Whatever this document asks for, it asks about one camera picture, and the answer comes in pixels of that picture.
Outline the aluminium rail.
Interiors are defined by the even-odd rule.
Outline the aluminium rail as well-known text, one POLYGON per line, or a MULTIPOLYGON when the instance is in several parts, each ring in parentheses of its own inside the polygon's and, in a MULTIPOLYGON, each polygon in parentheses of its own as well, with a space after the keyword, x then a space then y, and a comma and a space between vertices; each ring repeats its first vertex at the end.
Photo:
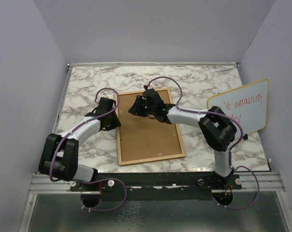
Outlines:
MULTIPOLYGON (((285 191, 283 180, 279 172, 237 172, 239 177, 236 183, 232 185, 233 192, 254 192, 257 190, 257 184, 260 191, 285 191)), ((47 176, 36 174, 32 177, 29 188, 30 194, 62 194, 62 193, 98 193, 97 190, 91 190, 90 185, 82 187, 75 182, 51 182, 47 176)))

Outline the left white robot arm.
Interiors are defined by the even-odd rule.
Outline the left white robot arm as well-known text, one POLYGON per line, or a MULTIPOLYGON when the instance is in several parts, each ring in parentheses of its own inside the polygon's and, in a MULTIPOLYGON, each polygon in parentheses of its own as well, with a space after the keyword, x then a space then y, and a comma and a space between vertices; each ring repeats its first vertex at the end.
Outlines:
POLYGON ((101 97, 98 106, 74 128, 62 134, 49 134, 39 162, 39 173, 50 176, 54 182, 80 181, 86 190, 94 190, 98 185, 98 170, 78 163, 79 147, 92 135, 121 126, 116 106, 115 100, 101 97))

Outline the yellow rimmed whiteboard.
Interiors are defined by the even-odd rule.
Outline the yellow rimmed whiteboard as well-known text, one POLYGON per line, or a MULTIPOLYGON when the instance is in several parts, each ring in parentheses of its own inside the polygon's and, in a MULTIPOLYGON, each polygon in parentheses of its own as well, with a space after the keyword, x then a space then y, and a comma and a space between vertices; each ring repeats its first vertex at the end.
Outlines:
POLYGON ((252 134, 267 125, 269 80, 262 79, 208 98, 207 108, 218 106, 237 121, 244 134, 252 134))

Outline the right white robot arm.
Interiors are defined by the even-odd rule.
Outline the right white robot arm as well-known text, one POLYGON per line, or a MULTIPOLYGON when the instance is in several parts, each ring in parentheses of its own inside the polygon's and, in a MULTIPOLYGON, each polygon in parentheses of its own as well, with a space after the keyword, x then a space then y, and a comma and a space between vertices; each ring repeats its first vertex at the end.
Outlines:
POLYGON ((228 149, 235 139, 237 128, 219 107, 214 106, 209 110, 197 112, 190 109, 181 110, 175 104, 165 103, 154 89, 148 89, 136 97, 128 112, 141 117, 153 115, 161 123, 199 128, 207 144, 214 150, 216 174, 213 177, 214 185, 219 189, 230 185, 233 168, 228 149))

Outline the black mounting base plate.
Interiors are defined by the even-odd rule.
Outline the black mounting base plate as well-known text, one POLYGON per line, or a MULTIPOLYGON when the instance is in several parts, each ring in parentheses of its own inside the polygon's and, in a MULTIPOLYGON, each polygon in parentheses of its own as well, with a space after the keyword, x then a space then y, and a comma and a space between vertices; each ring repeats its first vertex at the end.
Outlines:
POLYGON ((96 180, 101 184, 81 184, 71 187, 90 199, 99 198, 106 202, 168 201, 168 200, 212 200, 213 193, 239 190, 237 174, 220 180, 213 172, 172 173, 98 173, 96 180))

